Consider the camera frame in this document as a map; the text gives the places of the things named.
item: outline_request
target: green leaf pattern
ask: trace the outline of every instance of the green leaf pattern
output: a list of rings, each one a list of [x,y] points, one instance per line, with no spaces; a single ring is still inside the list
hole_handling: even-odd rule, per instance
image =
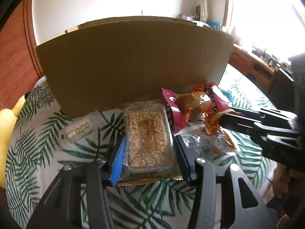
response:
[[[263,93],[230,65],[220,87],[232,93],[233,105],[245,109],[274,107]],[[119,109],[100,112],[103,125],[74,144],[65,145],[59,131],[69,120],[59,107],[45,77],[30,92],[12,134],[6,162],[6,193],[9,210],[22,228],[26,227],[39,199],[65,165],[77,166],[105,154],[124,134]],[[170,126],[173,121],[167,107]],[[217,156],[214,162],[227,166],[237,163],[259,189],[270,172],[270,160],[246,135],[232,132],[241,148],[238,156]],[[116,228],[186,228],[196,189],[184,181],[164,179],[137,186],[112,187],[108,198]],[[85,186],[81,190],[83,228],[89,229]]]

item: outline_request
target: brown cardboard panel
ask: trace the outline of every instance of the brown cardboard panel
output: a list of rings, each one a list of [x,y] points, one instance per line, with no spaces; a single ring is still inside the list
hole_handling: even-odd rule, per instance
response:
[[[70,118],[219,83],[233,37],[163,17],[109,18],[37,46],[58,103]]]

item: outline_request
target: yellow object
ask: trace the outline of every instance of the yellow object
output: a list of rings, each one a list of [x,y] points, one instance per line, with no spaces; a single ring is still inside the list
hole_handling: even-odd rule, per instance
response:
[[[0,187],[4,189],[7,151],[17,116],[24,102],[25,99],[22,96],[12,110],[5,108],[0,111]]]

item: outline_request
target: tablecloth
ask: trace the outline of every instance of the tablecloth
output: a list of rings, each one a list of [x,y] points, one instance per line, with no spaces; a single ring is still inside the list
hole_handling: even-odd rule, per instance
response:
[[[227,65],[219,87],[234,107],[274,108],[268,98],[245,76]],[[88,162],[103,155],[124,133],[120,110],[101,112],[103,126],[69,148],[59,143],[59,131],[72,123],[60,108],[45,77],[28,95],[17,119],[6,162],[6,194],[9,210],[25,228],[40,198],[59,170],[67,163]],[[238,164],[253,185],[260,189],[270,173],[270,160],[250,137],[232,132],[241,149],[237,156],[219,155],[214,163]],[[184,181],[164,179],[155,183],[108,189],[116,228],[187,228],[195,188]],[[89,228],[86,192],[82,187],[83,228]]]

